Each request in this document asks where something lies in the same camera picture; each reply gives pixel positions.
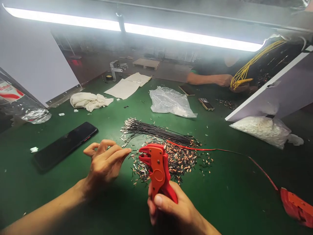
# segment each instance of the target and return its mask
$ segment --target black smartphone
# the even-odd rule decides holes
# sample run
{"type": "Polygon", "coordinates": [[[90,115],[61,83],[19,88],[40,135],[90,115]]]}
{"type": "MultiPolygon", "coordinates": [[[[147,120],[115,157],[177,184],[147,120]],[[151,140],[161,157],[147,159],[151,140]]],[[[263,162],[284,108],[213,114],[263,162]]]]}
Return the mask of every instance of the black smartphone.
{"type": "Polygon", "coordinates": [[[48,171],[97,132],[98,129],[95,126],[85,122],[35,153],[34,161],[40,171],[48,171]]]}
{"type": "Polygon", "coordinates": [[[199,98],[199,102],[202,104],[202,106],[208,110],[208,111],[213,111],[215,108],[207,101],[205,98],[199,98]]]}
{"type": "Polygon", "coordinates": [[[186,85],[178,86],[187,96],[194,96],[195,93],[186,85]]]}

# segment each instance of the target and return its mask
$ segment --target yellow wire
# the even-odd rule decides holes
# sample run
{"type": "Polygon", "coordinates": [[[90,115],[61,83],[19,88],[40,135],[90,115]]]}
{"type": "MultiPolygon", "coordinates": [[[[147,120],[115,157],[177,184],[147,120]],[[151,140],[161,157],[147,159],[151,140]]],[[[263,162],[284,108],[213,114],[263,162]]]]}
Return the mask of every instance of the yellow wire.
{"type": "Polygon", "coordinates": [[[265,47],[262,51],[260,51],[255,57],[253,57],[245,66],[243,66],[232,78],[231,80],[231,87],[235,90],[239,85],[241,85],[244,82],[249,82],[252,79],[246,79],[247,74],[249,71],[249,68],[251,65],[253,65],[258,59],[260,59],[263,55],[269,53],[271,50],[281,46],[282,44],[285,44],[286,41],[279,40],[276,41],[267,47],[265,47]]]}

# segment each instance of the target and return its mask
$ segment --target bottle label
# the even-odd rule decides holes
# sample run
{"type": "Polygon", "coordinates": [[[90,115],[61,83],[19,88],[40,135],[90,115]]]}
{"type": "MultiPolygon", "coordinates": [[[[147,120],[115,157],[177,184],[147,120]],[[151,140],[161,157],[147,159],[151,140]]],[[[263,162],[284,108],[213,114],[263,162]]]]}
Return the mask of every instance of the bottle label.
{"type": "Polygon", "coordinates": [[[0,99],[6,100],[7,102],[17,101],[24,94],[12,86],[10,83],[3,81],[0,83],[0,99]]]}

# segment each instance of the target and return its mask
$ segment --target white panel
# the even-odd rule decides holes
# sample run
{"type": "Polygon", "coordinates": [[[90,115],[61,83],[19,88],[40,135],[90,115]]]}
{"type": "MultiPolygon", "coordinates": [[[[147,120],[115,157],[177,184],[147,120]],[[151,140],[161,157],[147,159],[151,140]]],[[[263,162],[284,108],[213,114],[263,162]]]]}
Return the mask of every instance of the white panel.
{"type": "Polygon", "coordinates": [[[268,103],[279,105],[277,118],[283,118],[313,102],[313,53],[301,53],[256,93],[229,114],[225,120],[265,116],[268,103]]]}
{"type": "Polygon", "coordinates": [[[0,66],[45,104],[79,84],[43,23],[0,12],[0,66]]]}

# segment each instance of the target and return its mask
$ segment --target paper sheet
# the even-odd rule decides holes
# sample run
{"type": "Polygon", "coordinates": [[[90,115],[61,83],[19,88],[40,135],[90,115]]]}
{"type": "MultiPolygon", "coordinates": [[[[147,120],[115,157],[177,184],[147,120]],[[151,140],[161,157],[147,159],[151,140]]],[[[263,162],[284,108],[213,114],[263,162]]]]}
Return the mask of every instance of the paper sheet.
{"type": "Polygon", "coordinates": [[[142,87],[143,85],[145,85],[149,80],[151,79],[151,77],[148,77],[146,75],[142,75],[140,73],[135,73],[133,75],[130,75],[128,78],[126,78],[126,81],[132,81],[134,83],[139,83],[140,87],[142,87]]]}
{"type": "Polygon", "coordinates": [[[139,85],[139,83],[122,79],[118,84],[113,86],[111,89],[105,91],[104,93],[125,100],[138,89],[139,85]]]}

